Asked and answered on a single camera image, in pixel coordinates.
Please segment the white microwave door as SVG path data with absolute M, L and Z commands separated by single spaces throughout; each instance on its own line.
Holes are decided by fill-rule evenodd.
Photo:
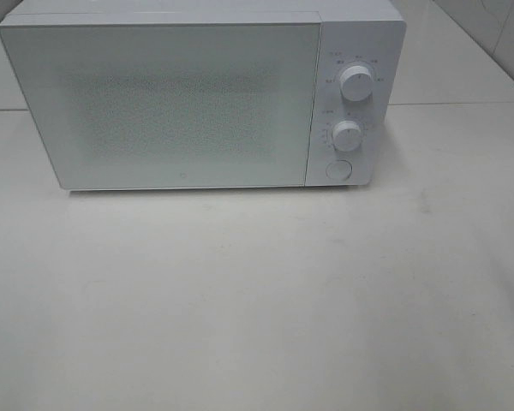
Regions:
M 68 190 L 299 186 L 316 24 L 4 27 Z

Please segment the round white door button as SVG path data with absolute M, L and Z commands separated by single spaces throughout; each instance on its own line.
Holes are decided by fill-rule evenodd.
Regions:
M 352 173 L 352 164 L 346 160 L 336 160 L 326 167 L 326 175 L 336 181 L 347 180 Z

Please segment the white microwave oven body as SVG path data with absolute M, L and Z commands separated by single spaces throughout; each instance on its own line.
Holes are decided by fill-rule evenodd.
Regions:
M 230 188 L 369 183 L 406 33 L 403 17 L 388 1 L 24 1 L 5 16 L 0 30 L 272 24 L 316 24 L 320 28 L 305 180 L 299 186 Z M 368 65 L 374 75 L 372 94 L 360 102 L 344 99 L 338 83 L 339 73 L 355 62 Z M 351 152 L 337 151 L 332 144 L 332 129 L 343 121 L 357 122 L 362 128 L 362 143 Z M 336 160 L 352 164 L 345 181 L 326 175 L 327 165 Z

